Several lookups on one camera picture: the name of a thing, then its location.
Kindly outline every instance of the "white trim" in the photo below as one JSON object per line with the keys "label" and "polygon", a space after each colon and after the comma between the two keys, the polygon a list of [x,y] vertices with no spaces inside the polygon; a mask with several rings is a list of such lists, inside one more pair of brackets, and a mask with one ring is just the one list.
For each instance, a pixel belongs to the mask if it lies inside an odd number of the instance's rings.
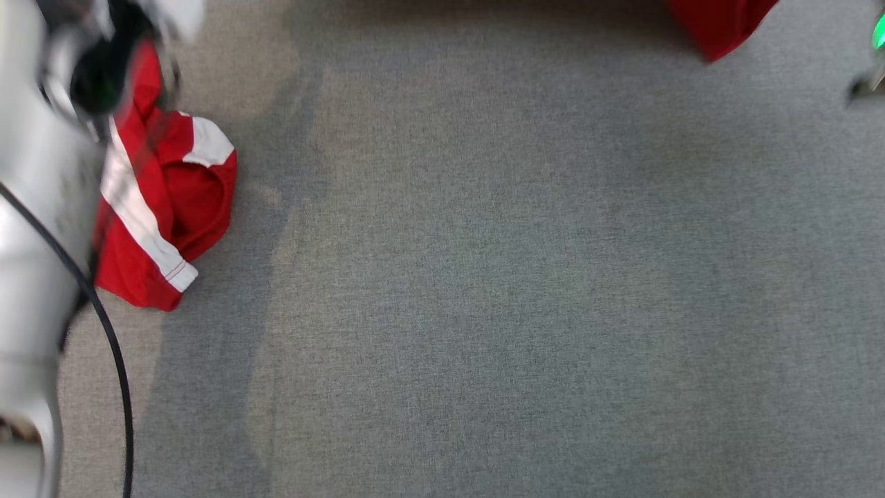
{"label": "white trim", "polygon": [[184,162],[191,162],[205,167],[220,166],[227,162],[234,153],[234,145],[230,143],[217,124],[205,118],[191,117],[194,123],[194,148],[184,156]]}
{"label": "white trim", "polygon": [[108,147],[102,178],[102,196],[117,214],[132,239],[157,265],[166,281],[178,292],[184,292],[196,279],[198,272],[174,245],[160,234],[157,216],[144,200],[135,171],[120,140],[115,122],[111,122],[112,145]]}

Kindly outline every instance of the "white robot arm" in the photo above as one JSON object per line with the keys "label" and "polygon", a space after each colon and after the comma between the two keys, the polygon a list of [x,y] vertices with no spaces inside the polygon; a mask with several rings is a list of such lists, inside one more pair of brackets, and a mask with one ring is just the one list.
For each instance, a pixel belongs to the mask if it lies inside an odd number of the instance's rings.
{"label": "white robot arm", "polygon": [[19,208],[89,275],[104,130],[125,100],[135,45],[147,36],[192,39],[202,12],[202,0],[0,1],[4,496],[58,493],[58,359],[81,297],[73,273]]}

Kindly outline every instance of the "red cloth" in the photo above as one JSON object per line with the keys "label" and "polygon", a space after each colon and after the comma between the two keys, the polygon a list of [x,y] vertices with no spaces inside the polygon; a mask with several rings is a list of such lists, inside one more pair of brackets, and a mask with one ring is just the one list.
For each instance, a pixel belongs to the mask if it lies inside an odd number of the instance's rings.
{"label": "red cloth", "polygon": [[[145,47],[138,60],[133,105],[114,119],[105,163],[98,229],[108,209],[115,215],[96,285],[135,306],[172,311],[197,276],[190,261],[230,224],[236,152],[211,121],[157,109],[156,54]],[[157,125],[158,139],[149,136]]]}
{"label": "red cloth", "polygon": [[711,62],[756,31],[777,0],[670,0],[670,10]]}

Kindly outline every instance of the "black cable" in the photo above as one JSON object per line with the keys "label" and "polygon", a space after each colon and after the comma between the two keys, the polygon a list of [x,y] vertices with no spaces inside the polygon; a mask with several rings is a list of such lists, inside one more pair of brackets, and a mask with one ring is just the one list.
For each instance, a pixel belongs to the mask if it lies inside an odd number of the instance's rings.
{"label": "black cable", "polygon": [[123,423],[126,426],[126,468],[123,476],[123,498],[129,498],[132,495],[132,467],[135,459],[133,448],[135,430],[133,429],[132,423],[132,396],[129,392],[129,378],[126,375],[126,365],[123,362],[123,352],[119,348],[117,334],[114,332],[111,319],[108,317],[107,312],[104,311],[104,306],[102,305],[102,301],[98,298],[95,287],[86,275],[83,274],[83,270],[80,269],[76,261],[73,260],[71,255],[68,254],[65,248],[46,229],[40,220],[38,220],[36,216],[34,216],[34,214],[31,213],[31,211],[6,188],[6,185],[4,185],[3,182],[0,182],[0,196],[3,196],[12,207],[14,207],[15,210],[18,211],[32,227],[34,227],[34,230],[36,230],[40,237],[46,241],[46,244],[52,249],[52,252],[54,252],[61,260],[62,264],[65,265],[65,268],[71,272],[71,275],[73,275],[73,278],[77,281],[77,285],[80,286],[80,290],[86,294],[86,297],[92,302],[92,306],[96,309],[96,314],[98,314],[98,320],[101,321],[102,327],[104,327],[104,333],[107,335],[108,344],[111,346],[113,361],[117,366],[119,393],[123,398]]}

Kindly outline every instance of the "green light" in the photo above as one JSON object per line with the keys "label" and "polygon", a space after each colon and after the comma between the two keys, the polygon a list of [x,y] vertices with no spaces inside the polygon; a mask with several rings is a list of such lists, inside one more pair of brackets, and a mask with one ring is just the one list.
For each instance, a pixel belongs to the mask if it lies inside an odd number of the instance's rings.
{"label": "green light", "polygon": [[882,45],[885,45],[885,15],[879,18],[873,30],[873,48],[879,50]]}

